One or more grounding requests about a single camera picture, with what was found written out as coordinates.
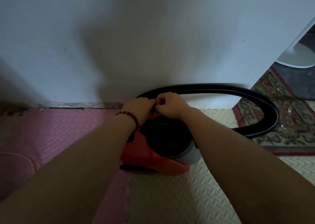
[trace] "forearm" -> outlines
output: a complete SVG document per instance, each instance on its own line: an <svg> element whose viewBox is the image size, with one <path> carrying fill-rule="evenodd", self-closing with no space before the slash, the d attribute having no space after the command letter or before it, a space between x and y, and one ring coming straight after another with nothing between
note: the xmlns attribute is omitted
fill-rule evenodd
<svg viewBox="0 0 315 224"><path fill-rule="evenodd" d="M90 223L135 128L116 116L44 166L0 206L4 223Z"/></svg>
<svg viewBox="0 0 315 224"><path fill-rule="evenodd" d="M243 223L314 221L315 188L300 174L197 109L182 120Z"/></svg>

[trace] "hand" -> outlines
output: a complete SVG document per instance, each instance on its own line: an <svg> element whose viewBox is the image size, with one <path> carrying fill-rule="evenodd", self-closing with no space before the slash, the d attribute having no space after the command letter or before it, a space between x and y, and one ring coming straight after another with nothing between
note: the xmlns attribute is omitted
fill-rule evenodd
<svg viewBox="0 0 315 224"><path fill-rule="evenodd" d="M167 92L159 94L155 110L168 118L181 119L190 108L177 93Z"/></svg>
<svg viewBox="0 0 315 224"><path fill-rule="evenodd" d="M149 112L154 104L155 99L149 100L144 97L135 98L125 102L122 111L133 113L137 117L139 125L141 126L148 119Z"/></svg>

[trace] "black corrugated hose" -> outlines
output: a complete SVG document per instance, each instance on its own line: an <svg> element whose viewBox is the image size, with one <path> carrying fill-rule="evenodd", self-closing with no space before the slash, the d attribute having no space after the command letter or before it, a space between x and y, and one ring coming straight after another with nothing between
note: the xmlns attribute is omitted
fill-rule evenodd
<svg viewBox="0 0 315 224"><path fill-rule="evenodd" d="M232 130L247 138L256 138L272 131L279 122L279 111L272 101L258 92L230 85L216 83L200 83L174 85L161 87L139 95L138 97L156 98L159 94L165 92L175 92L177 94L202 94L202 93L219 93L235 95L246 98L254 102L264 113L264 117L257 123L245 127L233 128Z"/></svg>

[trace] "red vacuum cleaner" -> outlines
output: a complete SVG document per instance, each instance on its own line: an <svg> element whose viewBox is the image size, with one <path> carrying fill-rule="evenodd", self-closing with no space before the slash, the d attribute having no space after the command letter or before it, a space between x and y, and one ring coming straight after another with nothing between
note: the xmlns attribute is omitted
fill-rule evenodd
<svg viewBox="0 0 315 224"><path fill-rule="evenodd" d="M279 122L279 111L265 96L237 86L223 84L188 84L157 88L138 97L156 98L160 93L177 94L220 93L235 95L254 102L264 113L257 123L233 128L247 138L255 138L272 131ZM154 113L138 131L133 133L120 160L121 170L134 173L155 173L181 175L197 163L201 154L188 127L178 119L169 119Z"/></svg>

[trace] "white wall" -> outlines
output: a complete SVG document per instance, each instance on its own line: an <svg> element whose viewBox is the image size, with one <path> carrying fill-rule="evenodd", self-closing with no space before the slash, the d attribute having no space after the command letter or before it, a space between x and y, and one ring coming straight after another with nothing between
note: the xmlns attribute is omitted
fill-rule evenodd
<svg viewBox="0 0 315 224"><path fill-rule="evenodd" d="M250 88L314 16L315 0L0 0L0 98L119 102L170 84ZM239 99L199 98L190 103Z"/></svg>

